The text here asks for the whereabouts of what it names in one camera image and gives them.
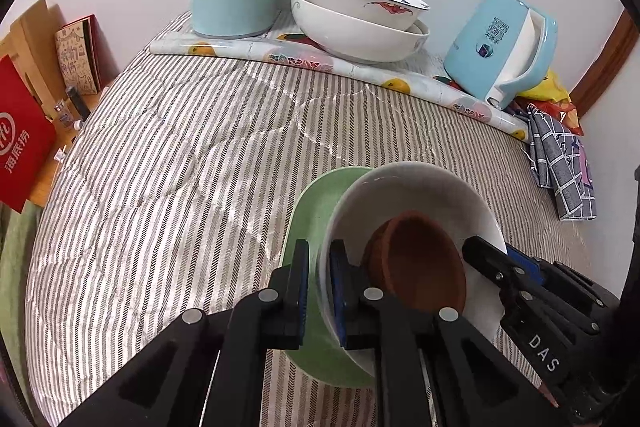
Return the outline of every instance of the striped mattress pad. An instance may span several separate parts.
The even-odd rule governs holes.
[[[79,134],[38,229],[25,327],[44,416],[57,425],[181,311],[222,311],[266,286],[313,179],[400,160],[455,172],[508,243],[588,275],[578,225],[558,220],[505,133],[328,73],[140,51]],[[537,378],[503,331],[495,344]],[[372,390],[325,385],[268,353],[264,426],[374,422]]]

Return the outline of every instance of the wooden desk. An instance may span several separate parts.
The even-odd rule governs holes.
[[[100,102],[100,95],[101,93],[86,94],[82,98],[84,98],[84,102],[89,109],[94,110],[97,107],[98,102]],[[47,157],[47,161],[36,176],[36,181],[31,189],[31,194],[29,194],[29,201],[42,207],[47,204],[49,193],[51,192],[51,185],[53,184],[53,178],[55,177],[56,170],[60,165],[59,162],[53,159],[53,156],[55,156],[58,149],[64,149],[65,145],[66,150],[68,151],[69,147],[71,147],[71,140],[78,134],[78,131],[73,127],[65,128],[58,120],[56,120],[53,125],[56,128],[56,142]]]

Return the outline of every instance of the brown bowl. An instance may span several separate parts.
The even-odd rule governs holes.
[[[428,216],[409,210],[382,224],[362,258],[372,284],[389,291],[411,308],[437,312],[444,307],[462,313],[466,278],[458,249]]]

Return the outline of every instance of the green tray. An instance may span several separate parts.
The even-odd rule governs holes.
[[[293,210],[282,256],[282,264],[289,264],[296,240],[306,239],[309,244],[305,336],[300,349],[287,351],[287,356],[310,377],[337,387],[373,387],[374,378],[351,360],[322,320],[316,258],[336,203],[354,181],[369,171],[366,167],[335,169],[305,188]]]

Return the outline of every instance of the silver screw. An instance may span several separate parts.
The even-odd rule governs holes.
[[[187,324],[195,324],[202,318],[202,312],[196,308],[191,308],[182,314],[182,320]]]
[[[379,301],[380,299],[382,299],[384,292],[380,288],[375,288],[374,286],[371,286],[366,290],[364,290],[362,294],[364,295],[364,298],[366,298],[368,301]]]
[[[265,288],[260,293],[258,293],[258,299],[262,302],[273,302],[278,298],[278,292],[273,288]]]
[[[453,308],[442,308],[438,312],[438,315],[443,321],[447,321],[447,322],[454,322],[458,320],[458,316],[459,316],[458,312],[455,311],[455,309]]]

